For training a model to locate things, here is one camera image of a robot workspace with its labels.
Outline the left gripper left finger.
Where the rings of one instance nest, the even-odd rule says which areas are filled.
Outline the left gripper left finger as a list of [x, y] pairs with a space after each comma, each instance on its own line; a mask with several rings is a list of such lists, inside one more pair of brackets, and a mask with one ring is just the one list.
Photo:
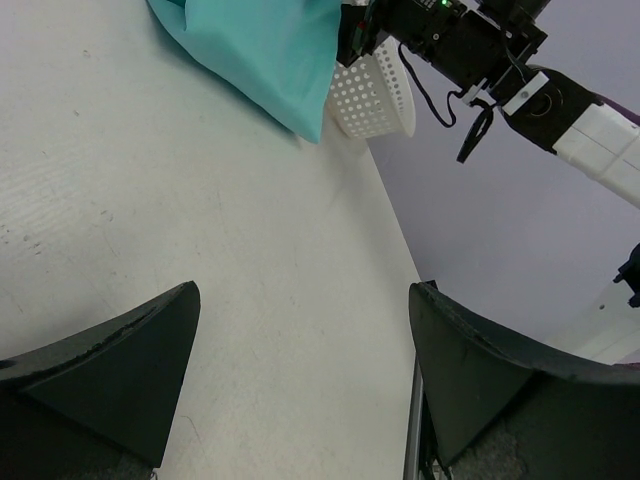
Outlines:
[[1, 362], [4, 479], [150, 479], [163, 461], [201, 310], [182, 283]]

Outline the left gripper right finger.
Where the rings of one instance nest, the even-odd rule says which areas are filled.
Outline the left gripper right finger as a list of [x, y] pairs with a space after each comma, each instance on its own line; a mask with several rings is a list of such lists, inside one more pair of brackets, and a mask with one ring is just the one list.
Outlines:
[[448, 479], [635, 479], [639, 371], [533, 340], [415, 283], [411, 334]]

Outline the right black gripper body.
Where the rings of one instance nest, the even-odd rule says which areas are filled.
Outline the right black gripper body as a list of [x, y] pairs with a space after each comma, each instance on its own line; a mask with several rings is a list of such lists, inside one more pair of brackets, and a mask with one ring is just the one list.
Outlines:
[[505, 79], [526, 84], [526, 61], [547, 35], [536, 25], [546, 1], [371, 1], [341, 7], [336, 60], [349, 67], [387, 38], [467, 92], [496, 89]]

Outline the mint green t-shirt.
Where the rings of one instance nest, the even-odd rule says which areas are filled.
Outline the mint green t-shirt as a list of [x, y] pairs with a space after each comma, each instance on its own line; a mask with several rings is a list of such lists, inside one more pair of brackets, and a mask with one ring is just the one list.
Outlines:
[[341, 20], [338, 1], [152, 1], [188, 55], [305, 140], [321, 139]]

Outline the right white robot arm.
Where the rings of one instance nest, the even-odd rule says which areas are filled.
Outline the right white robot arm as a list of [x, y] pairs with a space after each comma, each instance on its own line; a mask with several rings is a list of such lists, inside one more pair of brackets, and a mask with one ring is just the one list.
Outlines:
[[496, 111], [509, 127], [633, 206], [639, 204], [639, 118], [563, 73], [528, 64], [547, 35], [544, 1], [346, 1], [336, 59], [349, 67], [394, 39], [456, 85], [481, 113], [457, 156], [465, 162]]

